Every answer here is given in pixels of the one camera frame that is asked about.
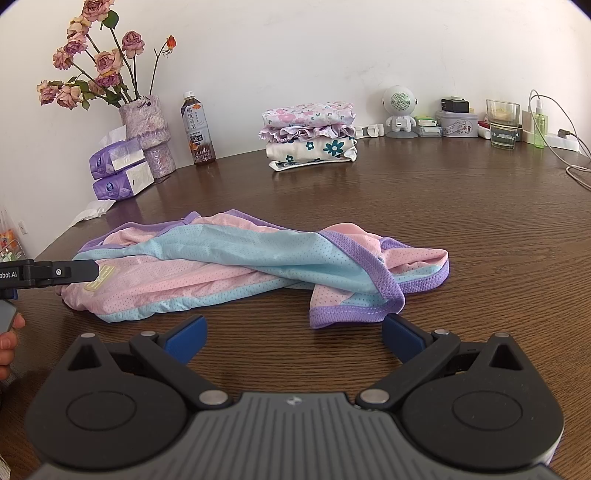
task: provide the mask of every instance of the power strip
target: power strip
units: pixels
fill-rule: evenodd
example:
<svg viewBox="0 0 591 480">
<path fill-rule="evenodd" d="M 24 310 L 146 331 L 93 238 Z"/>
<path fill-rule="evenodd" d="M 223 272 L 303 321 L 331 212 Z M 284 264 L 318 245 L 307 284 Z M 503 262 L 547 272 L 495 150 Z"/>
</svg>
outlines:
<svg viewBox="0 0 591 480">
<path fill-rule="evenodd" d="M 545 134 L 546 143 L 553 148 L 562 148 L 564 150 L 572 150 L 573 152 L 580 153 L 579 141 L 576 138 L 562 138 L 554 134 Z M 526 143 L 534 143 L 533 132 L 523 130 L 522 140 Z"/>
</svg>

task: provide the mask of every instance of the robot figurine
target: robot figurine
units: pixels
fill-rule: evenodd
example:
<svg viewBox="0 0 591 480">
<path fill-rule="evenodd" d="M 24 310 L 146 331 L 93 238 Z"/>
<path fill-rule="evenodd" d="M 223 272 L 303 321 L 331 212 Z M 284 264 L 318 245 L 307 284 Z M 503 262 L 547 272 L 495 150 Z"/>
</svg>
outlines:
<svg viewBox="0 0 591 480">
<path fill-rule="evenodd" d="M 415 138 L 418 135 L 411 131 L 412 127 L 417 126 L 417 122 L 411 116 L 417 99 L 413 93 L 406 87 L 395 85 L 384 93 L 382 98 L 384 108 L 392 116 L 386 120 L 386 126 L 391 127 L 391 131 L 386 133 L 391 138 Z"/>
</svg>

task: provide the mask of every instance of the plastic bottle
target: plastic bottle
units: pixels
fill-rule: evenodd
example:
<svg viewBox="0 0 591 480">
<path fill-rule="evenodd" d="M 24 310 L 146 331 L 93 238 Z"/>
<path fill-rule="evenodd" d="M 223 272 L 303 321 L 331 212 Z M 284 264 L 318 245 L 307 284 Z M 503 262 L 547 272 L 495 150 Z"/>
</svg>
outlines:
<svg viewBox="0 0 591 480">
<path fill-rule="evenodd" d="M 534 146 L 544 148 L 544 133 L 546 132 L 546 117 L 542 109 L 542 99 L 538 97 L 538 103 L 534 114 Z"/>
<path fill-rule="evenodd" d="M 212 139 L 209 136 L 203 105 L 195 98 L 194 92 L 185 92 L 184 100 L 181 115 L 183 116 L 193 162 L 195 165 L 202 165 L 215 161 L 216 153 L 213 149 Z"/>
</svg>

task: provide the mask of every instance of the purple tissue package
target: purple tissue package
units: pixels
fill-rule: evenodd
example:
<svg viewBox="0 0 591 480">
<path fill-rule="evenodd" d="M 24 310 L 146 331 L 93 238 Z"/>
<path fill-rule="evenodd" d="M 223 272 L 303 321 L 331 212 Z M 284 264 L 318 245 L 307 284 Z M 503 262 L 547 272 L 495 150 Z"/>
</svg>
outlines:
<svg viewBox="0 0 591 480">
<path fill-rule="evenodd" d="M 99 150 L 90 158 L 90 172 L 95 180 L 104 179 L 144 159 L 139 140 L 121 140 Z"/>
<path fill-rule="evenodd" d="M 99 200 L 125 200 L 154 183 L 147 162 L 127 167 L 110 177 L 97 180 L 92 188 Z"/>
</svg>

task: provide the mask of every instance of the glass cup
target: glass cup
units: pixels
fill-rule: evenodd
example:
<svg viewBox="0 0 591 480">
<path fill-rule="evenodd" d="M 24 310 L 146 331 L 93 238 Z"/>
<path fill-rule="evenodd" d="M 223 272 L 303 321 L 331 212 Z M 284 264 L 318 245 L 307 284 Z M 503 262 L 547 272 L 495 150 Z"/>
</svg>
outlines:
<svg viewBox="0 0 591 480">
<path fill-rule="evenodd" d="M 491 126 L 491 144 L 496 148 L 511 150 L 515 147 L 519 127 L 518 103 L 487 100 L 486 111 Z"/>
</svg>

